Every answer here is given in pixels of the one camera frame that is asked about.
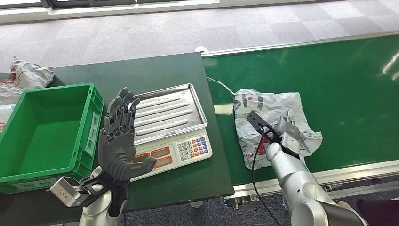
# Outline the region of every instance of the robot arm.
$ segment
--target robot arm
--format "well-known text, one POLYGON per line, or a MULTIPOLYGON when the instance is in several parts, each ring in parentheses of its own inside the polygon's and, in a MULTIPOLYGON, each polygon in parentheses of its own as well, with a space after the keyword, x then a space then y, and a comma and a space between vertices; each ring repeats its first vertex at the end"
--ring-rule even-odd
POLYGON ((266 158, 276 173, 292 226, 367 225, 356 212, 338 206, 318 184, 299 155, 300 141, 293 125, 280 120, 276 125, 277 132, 254 111, 247 120, 258 132, 265 131, 271 143, 266 158))
POLYGON ((150 172, 152 156, 131 163, 136 153, 134 119, 140 99, 125 87, 113 99, 98 138, 97 167, 89 179, 61 177, 46 192, 65 208, 83 207, 80 226, 117 226, 128 199, 130 179, 150 172))

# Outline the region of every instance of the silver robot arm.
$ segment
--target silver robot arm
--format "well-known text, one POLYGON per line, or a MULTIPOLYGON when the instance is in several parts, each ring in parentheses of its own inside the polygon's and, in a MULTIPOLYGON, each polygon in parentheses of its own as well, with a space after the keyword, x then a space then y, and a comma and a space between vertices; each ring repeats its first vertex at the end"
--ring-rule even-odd
POLYGON ((276 173, 292 226, 367 225, 355 211, 338 206, 310 173, 299 155, 301 143, 296 126, 282 117, 274 129, 254 111, 247 120, 271 142, 266 158, 276 173))

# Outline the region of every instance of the black cable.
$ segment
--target black cable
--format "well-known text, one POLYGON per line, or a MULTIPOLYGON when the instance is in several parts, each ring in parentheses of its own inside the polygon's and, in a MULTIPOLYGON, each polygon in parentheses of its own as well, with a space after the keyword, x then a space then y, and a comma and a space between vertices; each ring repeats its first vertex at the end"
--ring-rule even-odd
POLYGON ((261 196, 259 195, 258 189, 255 186, 255 180, 254 180, 254 167, 255 167, 255 160, 256 160, 256 156, 258 155, 258 151, 263 143, 263 138, 264 138, 264 128, 261 126, 260 128, 262 128, 262 137, 261 140, 259 141, 259 145, 258 148, 256 149, 255 155, 254 155, 254 160, 252 161, 252 184, 254 185, 254 189, 256 191, 256 194, 259 197, 259 200, 262 202, 263 206, 266 208, 267 212, 270 214, 271 218, 273 218, 274 221, 276 221, 278 226, 281 226, 281 224, 278 222, 278 220, 275 218, 275 216, 271 213, 271 211, 269 210, 269 208, 266 206, 266 203, 263 202, 261 196))

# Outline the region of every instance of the white cable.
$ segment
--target white cable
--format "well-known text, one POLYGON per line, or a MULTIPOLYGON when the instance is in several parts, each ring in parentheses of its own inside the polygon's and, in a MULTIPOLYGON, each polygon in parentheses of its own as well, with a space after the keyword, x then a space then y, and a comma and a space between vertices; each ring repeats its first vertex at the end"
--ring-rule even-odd
POLYGON ((233 91, 230 89, 230 88, 228 88, 226 85, 224 85, 221 81, 218 81, 218 80, 214 80, 214 79, 212 79, 212 78, 209 78, 209 77, 207 77, 208 79, 210 79, 210 80, 212 80, 212 81, 214 81, 214 82, 217 82, 217 83, 219 83, 221 86, 223 86, 223 87, 225 87, 233 96, 234 96, 234 93, 233 93, 233 91))

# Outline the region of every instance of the gray floor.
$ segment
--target gray floor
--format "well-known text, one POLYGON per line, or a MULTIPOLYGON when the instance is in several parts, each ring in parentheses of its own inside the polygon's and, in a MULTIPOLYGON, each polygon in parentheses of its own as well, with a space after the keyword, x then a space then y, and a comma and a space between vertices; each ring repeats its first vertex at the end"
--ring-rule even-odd
MULTIPOLYGON (((399 190, 378 192, 342 198, 337 201, 349 203, 356 211, 356 201, 390 200, 399 197, 399 190)), ((263 198, 282 226, 289 226, 289 216, 282 206, 282 196, 272 195, 263 198)), ((126 226, 276 226, 270 215, 260 202, 250 202, 242 205, 238 210, 227 208, 223 199, 204 201, 200 208, 193 208, 189 204, 168 206, 152 210, 127 213, 126 226)), ((64 226, 77 226, 78 223, 68 223, 64 226)))
POLYGON ((207 9, 0 25, 12 56, 55 67, 399 30, 398 0, 207 9))

